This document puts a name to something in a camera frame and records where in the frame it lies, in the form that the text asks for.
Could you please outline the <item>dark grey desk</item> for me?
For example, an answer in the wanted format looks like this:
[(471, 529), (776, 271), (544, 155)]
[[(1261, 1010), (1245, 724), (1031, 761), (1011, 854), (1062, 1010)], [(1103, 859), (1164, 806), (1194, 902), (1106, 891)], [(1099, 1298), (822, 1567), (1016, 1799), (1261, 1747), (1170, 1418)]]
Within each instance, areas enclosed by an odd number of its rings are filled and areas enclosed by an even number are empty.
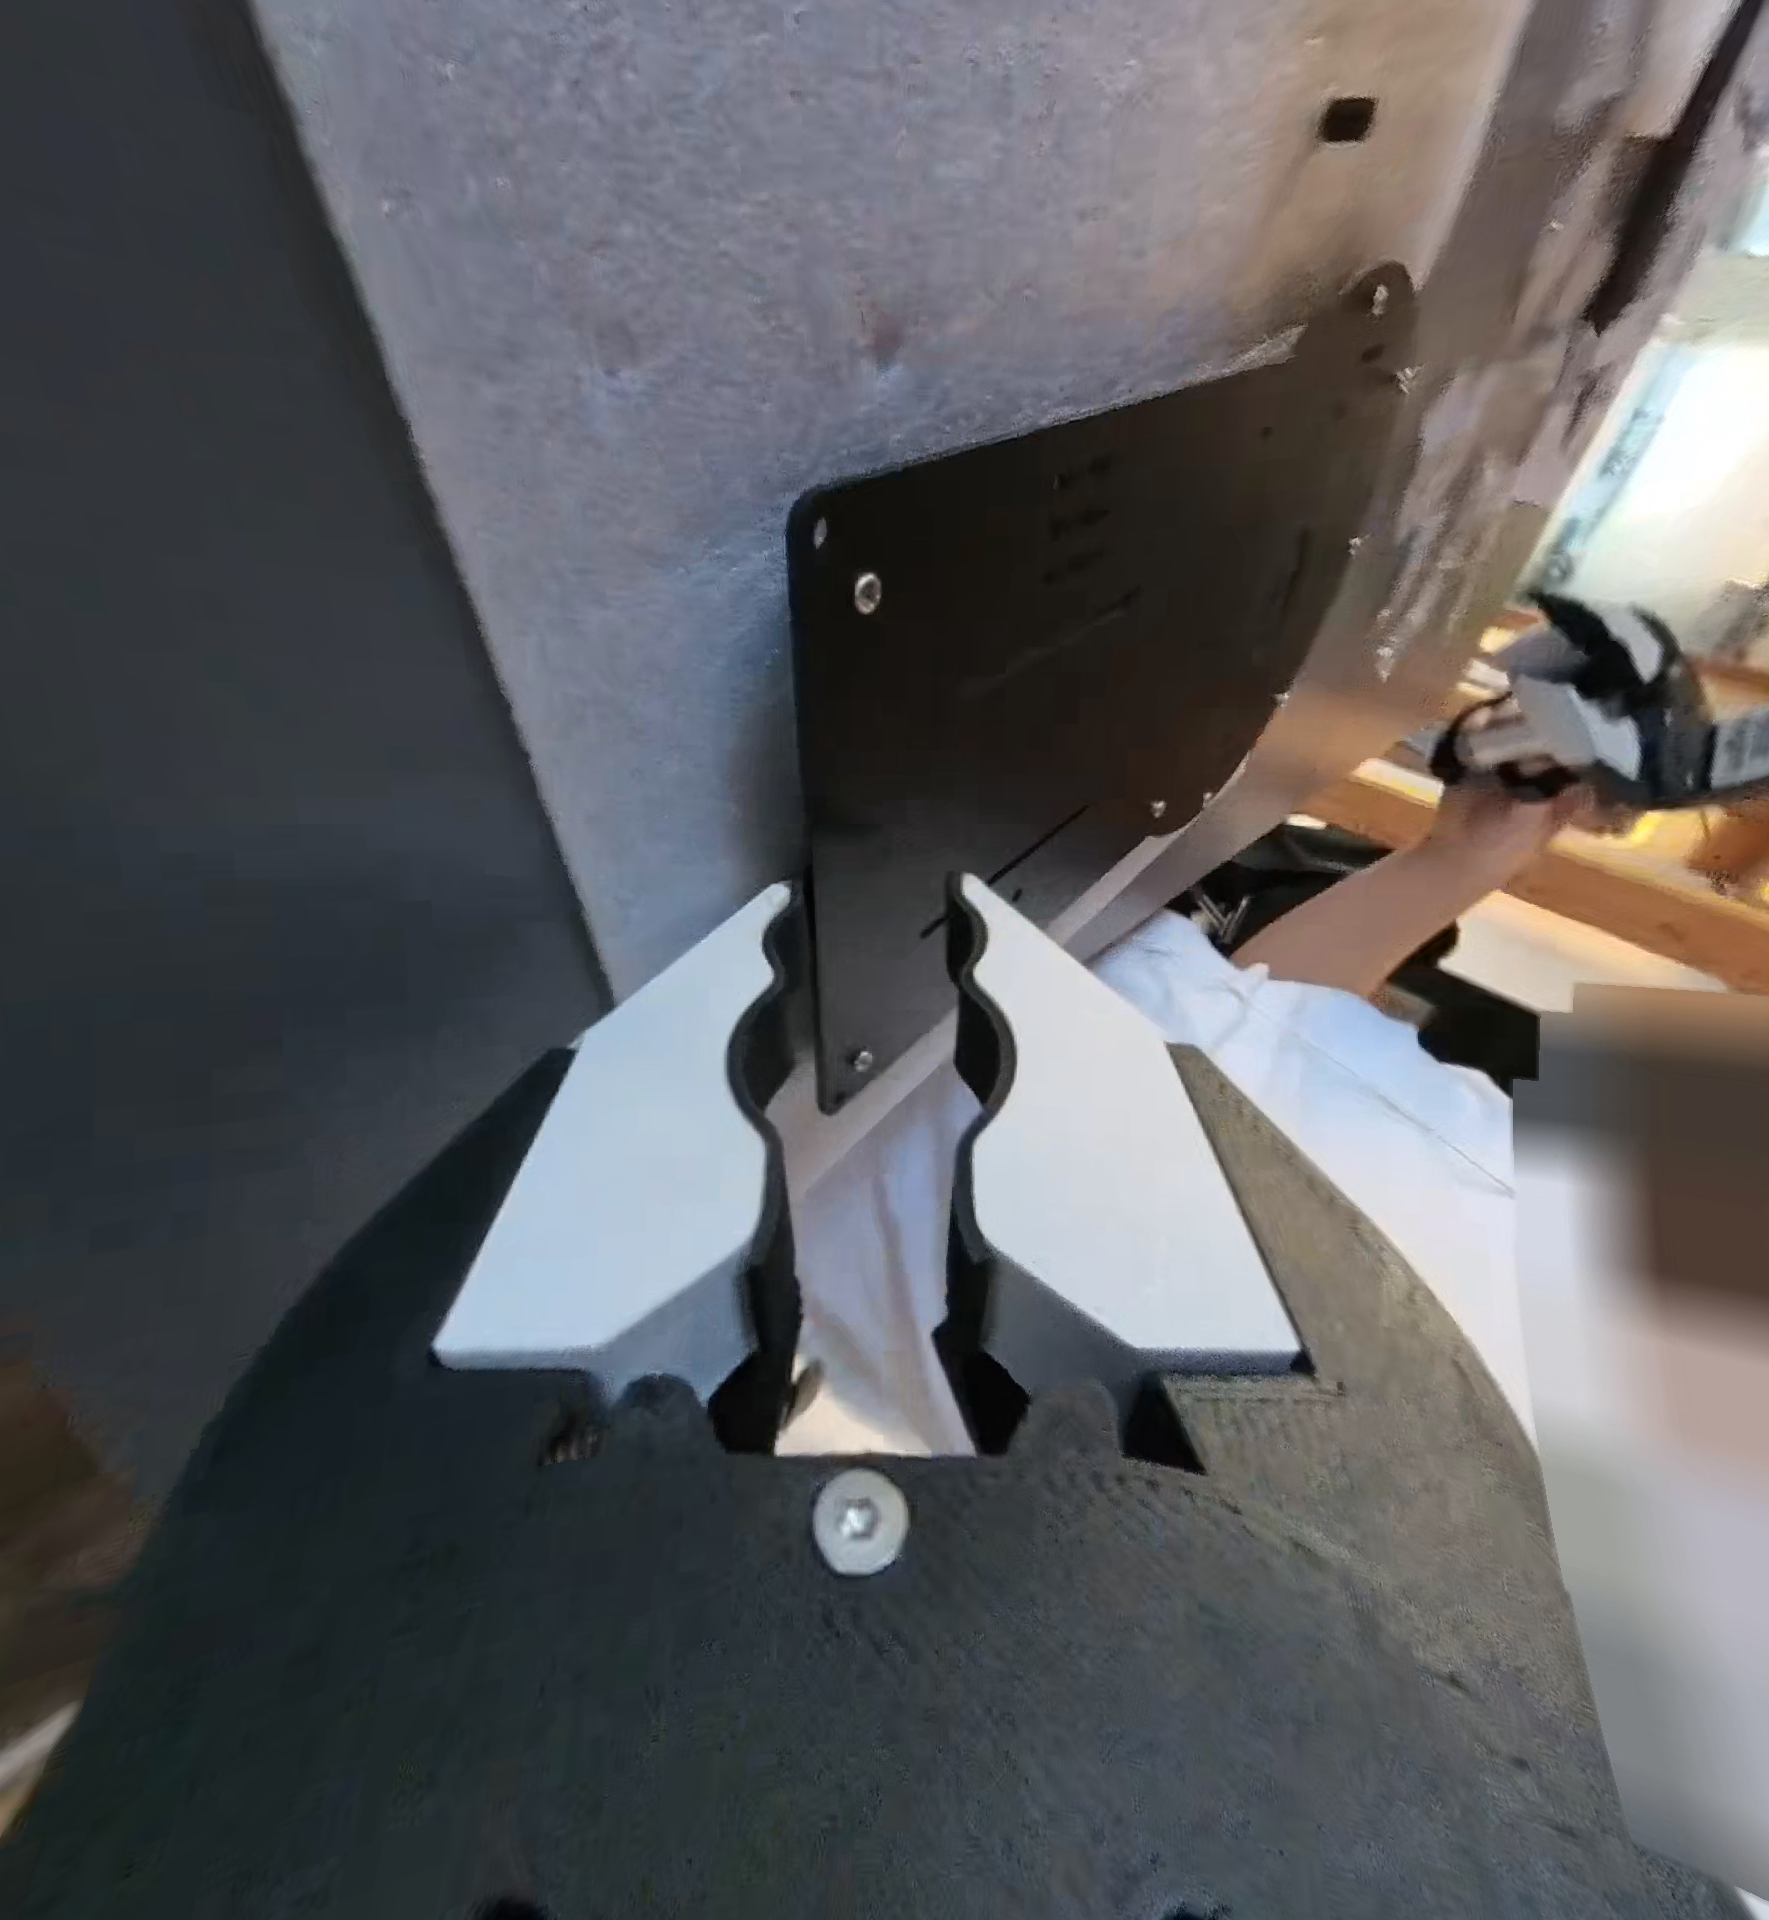
[(0, 1332), (162, 1497), (609, 1010), (242, 2), (0, 2)]

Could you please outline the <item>person's right hand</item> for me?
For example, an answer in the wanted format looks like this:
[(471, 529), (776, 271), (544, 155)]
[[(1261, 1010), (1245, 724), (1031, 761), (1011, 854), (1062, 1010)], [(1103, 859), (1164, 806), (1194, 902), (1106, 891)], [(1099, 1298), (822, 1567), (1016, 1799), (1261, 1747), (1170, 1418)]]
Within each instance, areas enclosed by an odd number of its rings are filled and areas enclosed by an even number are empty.
[(1586, 818), (1586, 790), (1571, 783), (1551, 798), (1466, 776), (1439, 788), (1421, 850), (1473, 893), (1508, 887), (1551, 841)]

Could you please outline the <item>person's right forearm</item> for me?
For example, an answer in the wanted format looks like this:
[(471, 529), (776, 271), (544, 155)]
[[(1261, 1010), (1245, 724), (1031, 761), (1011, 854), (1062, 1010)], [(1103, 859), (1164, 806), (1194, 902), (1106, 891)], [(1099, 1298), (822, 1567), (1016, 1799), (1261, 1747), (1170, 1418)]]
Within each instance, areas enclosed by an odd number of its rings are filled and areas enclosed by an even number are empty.
[(1425, 859), (1421, 841), (1416, 841), (1294, 903), (1247, 937), (1234, 966), (1257, 967), (1270, 982), (1368, 999), (1401, 961), (1461, 925), (1491, 893), (1473, 893), (1470, 883), (1445, 878)]

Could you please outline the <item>black metal base plate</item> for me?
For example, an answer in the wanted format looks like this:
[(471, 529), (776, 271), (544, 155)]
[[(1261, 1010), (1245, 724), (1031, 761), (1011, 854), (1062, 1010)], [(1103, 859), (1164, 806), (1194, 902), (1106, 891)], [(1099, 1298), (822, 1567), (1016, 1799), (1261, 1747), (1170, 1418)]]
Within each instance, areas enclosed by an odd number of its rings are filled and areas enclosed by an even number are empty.
[(1380, 261), (1270, 362), (798, 493), (822, 1114), (945, 1020), (947, 878), (1048, 925), (1239, 772), (1364, 536), (1416, 325)]

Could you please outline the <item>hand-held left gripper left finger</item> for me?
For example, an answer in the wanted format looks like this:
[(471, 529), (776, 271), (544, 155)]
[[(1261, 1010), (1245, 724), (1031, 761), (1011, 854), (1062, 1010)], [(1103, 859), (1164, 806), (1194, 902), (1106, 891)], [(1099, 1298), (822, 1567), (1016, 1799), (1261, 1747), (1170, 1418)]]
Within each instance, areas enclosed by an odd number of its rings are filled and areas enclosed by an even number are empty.
[(775, 1150), (732, 1042), (776, 1010), (769, 883), (569, 1052), (433, 1338), (453, 1371), (583, 1371), (712, 1395), (754, 1356), (745, 1271)]

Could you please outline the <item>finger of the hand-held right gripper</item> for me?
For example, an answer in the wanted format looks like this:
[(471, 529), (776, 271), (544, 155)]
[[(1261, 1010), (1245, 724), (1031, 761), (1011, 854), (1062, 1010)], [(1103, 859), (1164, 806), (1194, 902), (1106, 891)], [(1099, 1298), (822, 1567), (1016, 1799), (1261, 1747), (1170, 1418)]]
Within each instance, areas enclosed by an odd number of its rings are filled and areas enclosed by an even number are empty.
[(1513, 762), (1650, 762), (1665, 757), (1673, 663), (1650, 677), (1612, 677), (1599, 692), (1573, 669), (1513, 666)]
[(1563, 592), (1537, 592), (1544, 629), (1559, 634), (1571, 663), (1567, 680), (1648, 680), (1650, 620), (1622, 601), (1579, 601)]

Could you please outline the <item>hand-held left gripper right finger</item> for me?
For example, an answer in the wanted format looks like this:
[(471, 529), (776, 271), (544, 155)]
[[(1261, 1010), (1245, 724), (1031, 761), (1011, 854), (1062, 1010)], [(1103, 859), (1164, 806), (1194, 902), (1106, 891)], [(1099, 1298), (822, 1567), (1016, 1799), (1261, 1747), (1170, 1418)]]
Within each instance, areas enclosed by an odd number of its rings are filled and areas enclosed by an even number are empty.
[(982, 878), (947, 878), (947, 1358), (1027, 1399), (1284, 1375), (1303, 1332), (1159, 1030)]

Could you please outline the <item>person's white shirt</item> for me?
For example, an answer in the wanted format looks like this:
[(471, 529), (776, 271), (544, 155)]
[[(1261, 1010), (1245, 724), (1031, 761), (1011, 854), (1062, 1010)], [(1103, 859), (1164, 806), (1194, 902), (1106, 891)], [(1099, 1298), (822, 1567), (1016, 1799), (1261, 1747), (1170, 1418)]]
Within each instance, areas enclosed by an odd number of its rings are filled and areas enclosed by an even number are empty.
[[(1094, 966), (1166, 1042), (1197, 1049), (1397, 1246), (1537, 1438), (1513, 1246), (1513, 1102), (1416, 1030), (1333, 987), (1234, 967), (1159, 912)], [(971, 1451), (933, 1334), (945, 1315), (951, 1168), (979, 1102), (943, 1049), (793, 1203), (801, 1363), (822, 1371), (776, 1451)]]

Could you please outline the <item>grey foam sheet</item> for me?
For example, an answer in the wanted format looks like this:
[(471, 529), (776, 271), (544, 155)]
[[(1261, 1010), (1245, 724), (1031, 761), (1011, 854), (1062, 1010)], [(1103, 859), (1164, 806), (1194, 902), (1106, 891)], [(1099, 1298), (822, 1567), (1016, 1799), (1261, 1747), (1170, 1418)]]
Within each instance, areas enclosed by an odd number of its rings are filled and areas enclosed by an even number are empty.
[[(1411, 724), (1769, 118), (1769, 2), (253, 2), (609, 987), (801, 866), (785, 518), (1420, 285), (1405, 482), (1184, 850)], [(1322, 143), (1328, 97), (1380, 100)]]

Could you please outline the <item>wooden railing beam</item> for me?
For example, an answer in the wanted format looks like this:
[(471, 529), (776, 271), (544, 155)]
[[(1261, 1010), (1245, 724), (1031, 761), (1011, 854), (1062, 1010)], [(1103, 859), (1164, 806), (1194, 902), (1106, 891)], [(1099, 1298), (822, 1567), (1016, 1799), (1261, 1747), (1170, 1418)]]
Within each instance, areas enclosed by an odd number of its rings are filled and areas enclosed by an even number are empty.
[[(1315, 790), (1303, 813), (1381, 846), (1410, 846), (1421, 841), (1436, 800), (1436, 781), (1372, 757)], [(1508, 891), (1726, 987), (1769, 995), (1769, 909), (1723, 898), (1683, 865), (1623, 841), (1559, 832)]]

